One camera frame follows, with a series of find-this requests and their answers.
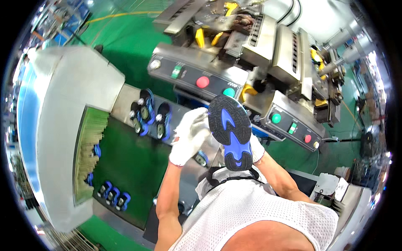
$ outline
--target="red button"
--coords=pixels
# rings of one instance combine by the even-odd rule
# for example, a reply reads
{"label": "red button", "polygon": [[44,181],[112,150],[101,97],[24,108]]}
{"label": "red button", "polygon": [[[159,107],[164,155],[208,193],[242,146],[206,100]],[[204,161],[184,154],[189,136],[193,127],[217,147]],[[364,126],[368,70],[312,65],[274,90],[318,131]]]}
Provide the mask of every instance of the red button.
{"label": "red button", "polygon": [[304,136],[304,142],[309,143],[310,140],[311,140],[311,135],[307,134],[306,136]]}
{"label": "red button", "polygon": [[203,76],[203,77],[197,79],[196,84],[200,88],[205,88],[209,84],[209,78]]}

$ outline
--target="black hose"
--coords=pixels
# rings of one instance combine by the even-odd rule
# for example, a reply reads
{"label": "black hose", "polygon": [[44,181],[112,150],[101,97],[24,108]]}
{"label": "black hose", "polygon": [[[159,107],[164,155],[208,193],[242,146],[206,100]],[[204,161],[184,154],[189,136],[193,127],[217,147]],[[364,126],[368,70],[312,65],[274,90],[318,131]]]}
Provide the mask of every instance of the black hose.
{"label": "black hose", "polygon": [[287,10],[287,12],[277,21],[277,24],[282,22],[289,14],[293,11],[293,8],[295,6],[295,0],[292,0],[292,4],[290,5],[290,8]]}
{"label": "black hose", "polygon": [[292,22],[290,22],[289,24],[287,24],[286,26],[291,26],[292,24],[294,24],[295,22],[297,22],[300,17],[302,16],[302,3],[300,2],[300,0],[297,0],[298,4],[299,4],[299,13],[297,14],[297,17],[295,20],[293,20]]}

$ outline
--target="green button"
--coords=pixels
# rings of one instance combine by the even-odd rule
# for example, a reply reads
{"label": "green button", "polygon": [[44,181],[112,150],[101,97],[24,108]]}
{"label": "green button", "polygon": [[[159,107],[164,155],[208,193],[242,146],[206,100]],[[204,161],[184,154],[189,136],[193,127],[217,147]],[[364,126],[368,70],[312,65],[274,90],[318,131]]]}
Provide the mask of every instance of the green button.
{"label": "green button", "polygon": [[223,94],[226,95],[226,96],[234,98],[234,95],[236,94],[236,92],[232,88],[228,88],[228,89],[223,91]]}
{"label": "green button", "polygon": [[180,66],[180,65],[176,65],[176,66],[174,67],[173,71],[172,71],[171,77],[172,77],[172,78],[178,78],[178,75],[179,75],[180,71],[181,71],[181,66]]}
{"label": "green button", "polygon": [[288,133],[293,134],[296,130],[297,125],[295,123],[292,123],[292,126],[290,127]]}
{"label": "green button", "polygon": [[281,115],[278,114],[278,113],[275,113],[275,114],[272,116],[271,120],[272,120],[272,123],[278,124],[278,123],[281,121]]}

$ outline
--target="black rubber outsole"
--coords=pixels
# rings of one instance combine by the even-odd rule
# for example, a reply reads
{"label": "black rubber outsole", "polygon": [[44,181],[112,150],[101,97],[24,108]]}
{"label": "black rubber outsole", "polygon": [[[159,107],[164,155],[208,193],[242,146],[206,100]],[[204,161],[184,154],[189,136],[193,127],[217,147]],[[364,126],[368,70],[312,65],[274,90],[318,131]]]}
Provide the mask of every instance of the black rubber outsole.
{"label": "black rubber outsole", "polygon": [[[222,125],[222,109],[226,109],[234,122],[234,126],[226,122],[226,130]],[[216,96],[209,104],[208,111],[209,129],[213,137],[224,147],[231,145],[230,132],[234,133],[240,144],[244,145],[250,141],[251,122],[237,101],[226,95]],[[237,166],[236,163],[240,161],[241,166]],[[249,170],[252,167],[251,151],[250,153],[243,151],[239,161],[235,160],[232,153],[225,152],[225,165],[231,171]]]}

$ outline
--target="yellow line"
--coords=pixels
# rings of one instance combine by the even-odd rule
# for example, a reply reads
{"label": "yellow line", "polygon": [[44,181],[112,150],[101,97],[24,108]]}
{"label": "yellow line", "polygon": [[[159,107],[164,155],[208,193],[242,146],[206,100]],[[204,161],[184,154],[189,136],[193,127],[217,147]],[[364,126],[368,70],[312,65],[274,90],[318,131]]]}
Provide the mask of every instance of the yellow line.
{"label": "yellow line", "polygon": [[357,122],[355,116],[353,115],[353,113],[351,112],[351,110],[349,109],[349,107],[345,104],[345,102],[342,100],[342,104],[345,105],[346,109],[348,109],[348,111],[350,112],[350,114],[352,115],[353,119],[355,120],[355,123],[357,124],[357,126],[359,127],[359,129],[361,130],[361,127],[359,125],[359,123]]}
{"label": "yellow line", "polygon": [[90,24],[92,22],[98,22],[98,21],[101,21],[101,20],[104,20],[107,18],[112,18],[112,17],[117,17],[117,16],[138,15],[138,14],[148,14],[148,13],[160,14],[160,13],[162,13],[162,11],[136,11],[136,12],[118,13],[118,14],[113,14],[113,15],[107,15],[107,16],[100,17],[100,18],[95,18],[93,20],[86,22],[85,24]]}

